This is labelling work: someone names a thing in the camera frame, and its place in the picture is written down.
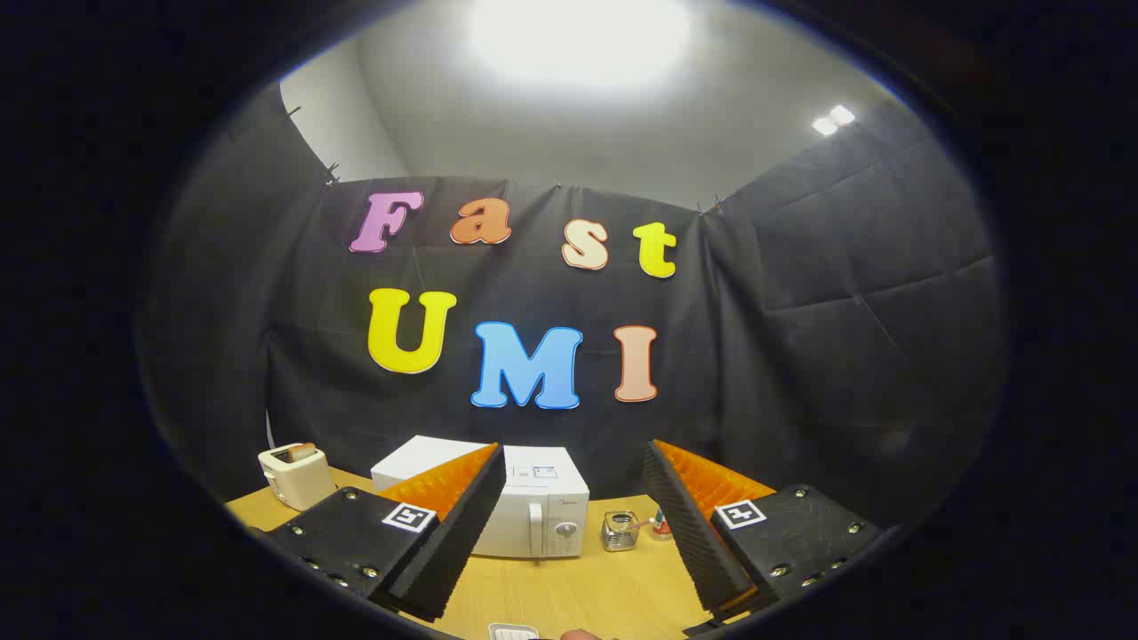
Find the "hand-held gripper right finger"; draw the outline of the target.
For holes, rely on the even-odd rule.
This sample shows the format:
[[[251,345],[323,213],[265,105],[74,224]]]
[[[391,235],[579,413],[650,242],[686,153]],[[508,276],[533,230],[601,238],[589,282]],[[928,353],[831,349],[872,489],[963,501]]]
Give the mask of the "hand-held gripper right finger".
[[[820,489],[775,490],[662,440],[648,445],[643,473],[715,620],[813,592],[883,534]]]

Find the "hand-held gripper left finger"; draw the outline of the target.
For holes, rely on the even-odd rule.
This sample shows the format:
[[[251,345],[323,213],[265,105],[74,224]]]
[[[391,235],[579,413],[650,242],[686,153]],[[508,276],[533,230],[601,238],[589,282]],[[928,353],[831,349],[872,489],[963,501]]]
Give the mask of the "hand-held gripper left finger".
[[[352,486],[264,533],[298,571],[434,622],[501,495],[504,448],[485,445],[381,492]]]

